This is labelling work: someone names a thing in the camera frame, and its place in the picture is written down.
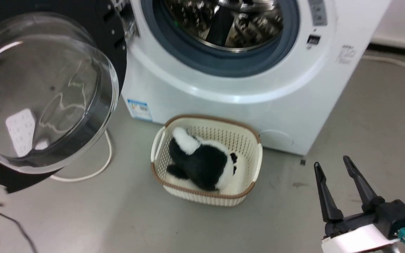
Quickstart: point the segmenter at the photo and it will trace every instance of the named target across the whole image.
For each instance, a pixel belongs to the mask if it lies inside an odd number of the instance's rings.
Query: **white plastic basket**
[[[243,167],[236,171],[236,175],[241,175],[238,176],[239,184],[236,186],[238,193],[207,192],[169,180],[171,175],[167,173],[167,166],[172,164],[169,143],[176,127],[185,128],[194,136],[218,141],[235,152],[238,160],[243,160]],[[262,144],[256,131],[240,122],[204,115],[180,115],[172,118],[156,134],[151,149],[153,175],[165,190],[177,197],[208,205],[233,207],[242,202],[256,184],[261,164]]]

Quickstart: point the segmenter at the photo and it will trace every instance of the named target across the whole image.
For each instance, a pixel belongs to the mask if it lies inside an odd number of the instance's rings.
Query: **white washing machine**
[[[138,119],[225,117],[306,155],[390,2],[132,0],[122,98]]]

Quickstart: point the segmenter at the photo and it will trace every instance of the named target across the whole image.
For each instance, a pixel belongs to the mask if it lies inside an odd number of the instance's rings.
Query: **white cable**
[[[73,182],[84,181],[84,180],[87,180],[87,179],[92,178],[94,176],[98,176],[101,172],[103,172],[107,168],[107,166],[110,164],[110,162],[112,160],[112,155],[113,155],[112,154],[112,142],[110,140],[109,134],[107,133],[107,130],[104,132],[104,134],[106,135],[107,143],[109,145],[109,157],[108,157],[105,165],[102,168],[100,168],[98,171],[96,171],[93,174],[90,174],[88,176],[78,177],[78,178],[63,178],[63,177],[59,177],[59,176],[55,176],[55,175],[50,176],[50,178],[54,179],[56,181],[61,181],[61,182],[66,182],[66,183],[73,183]]]
[[[378,61],[378,62],[386,62],[391,64],[396,64],[401,67],[405,67],[405,62],[389,58],[389,57],[381,57],[381,56],[362,56],[362,59],[371,60],[371,61]]]

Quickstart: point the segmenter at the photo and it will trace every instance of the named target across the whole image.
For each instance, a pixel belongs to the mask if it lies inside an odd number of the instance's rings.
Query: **brown basket rim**
[[[254,130],[253,128],[251,128],[249,125],[246,125],[246,124],[238,122],[238,121],[222,118],[222,117],[214,117],[214,116],[208,116],[208,115],[202,115],[202,114],[181,114],[181,115],[178,115],[178,116],[173,117],[170,120],[168,120],[167,123],[165,123],[165,128],[167,128],[173,121],[180,119],[180,118],[200,118],[200,119],[215,120],[215,121],[225,122],[225,123],[229,123],[229,124],[233,124],[233,125],[238,125],[242,128],[246,128],[249,131],[251,131],[254,134],[254,136],[256,137],[257,143],[259,143],[259,144],[261,143],[259,133],[257,133],[257,131]],[[210,192],[187,189],[187,188],[184,188],[181,186],[175,186],[174,184],[170,184],[170,183],[166,182],[165,180],[159,178],[159,175],[156,172],[156,167],[154,165],[154,162],[151,162],[151,170],[153,172],[154,178],[160,184],[162,184],[162,186],[168,186],[173,189],[177,189],[180,191],[184,191],[187,193],[196,194],[196,195],[200,195],[200,196],[205,196],[205,197],[216,197],[219,199],[238,199],[240,197],[246,196],[249,192],[251,192],[251,190],[256,185],[256,182],[253,181],[253,182],[251,182],[251,184],[248,186],[248,188],[246,190],[244,190],[243,192],[236,194],[236,195],[214,194],[214,193],[210,193]]]

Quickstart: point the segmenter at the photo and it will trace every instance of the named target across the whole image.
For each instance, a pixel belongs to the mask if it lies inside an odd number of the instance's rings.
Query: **gray floor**
[[[405,201],[405,69],[395,65],[363,60],[307,165],[298,156],[265,150],[256,187],[236,208],[181,200],[154,181],[149,152],[159,128],[132,120],[120,103],[110,125],[116,155],[103,174],[71,184],[46,180],[11,194],[0,211],[23,223],[40,253],[316,253],[323,222],[313,162],[323,166],[345,215],[360,212],[360,198],[344,154],[378,194]],[[106,155],[102,138],[60,174],[91,173]],[[29,248],[16,227],[0,218],[0,253],[11,252]]]

